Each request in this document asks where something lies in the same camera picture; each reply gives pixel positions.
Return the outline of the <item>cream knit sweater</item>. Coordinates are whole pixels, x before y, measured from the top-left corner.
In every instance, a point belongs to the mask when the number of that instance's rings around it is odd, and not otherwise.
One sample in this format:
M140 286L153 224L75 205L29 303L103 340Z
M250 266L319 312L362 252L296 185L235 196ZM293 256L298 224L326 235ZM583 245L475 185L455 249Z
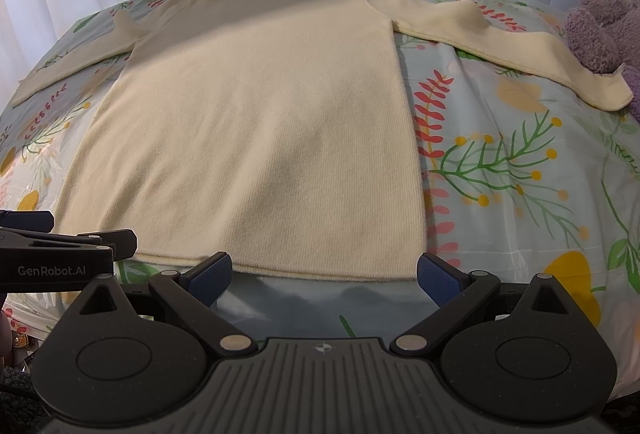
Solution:
M32 69L20 106L127 55L54 210L62 233L130 228L140 257L309 279L413 275L428 251L423 172L396 35L442 43L627 106L544 31L492 26L471 0L167 0Z

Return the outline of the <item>floral bed sheet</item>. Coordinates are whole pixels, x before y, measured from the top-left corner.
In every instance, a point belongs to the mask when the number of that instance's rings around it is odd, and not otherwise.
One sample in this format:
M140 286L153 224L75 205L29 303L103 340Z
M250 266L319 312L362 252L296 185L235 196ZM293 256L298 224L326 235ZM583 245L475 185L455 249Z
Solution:
M424 0L441 2L452 0ZM533 0L473 0L492 26L564 37ZM443 44L396 35L423 172L427 246L463 272L558 278L639 391L639 122ZM120 55L1 114L1 209L50 210ZM382 336L431 313L411 281L322 283L234 274L217 312L267 336Z

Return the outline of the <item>purple plush toy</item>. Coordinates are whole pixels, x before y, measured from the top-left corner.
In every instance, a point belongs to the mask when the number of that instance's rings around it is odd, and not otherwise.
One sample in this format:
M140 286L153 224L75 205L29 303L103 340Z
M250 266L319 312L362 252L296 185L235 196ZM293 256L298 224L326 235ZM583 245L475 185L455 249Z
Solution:
M639 120L639 0L579 0L564 29L582 66L595 74L622 69L632 92L628 111Z

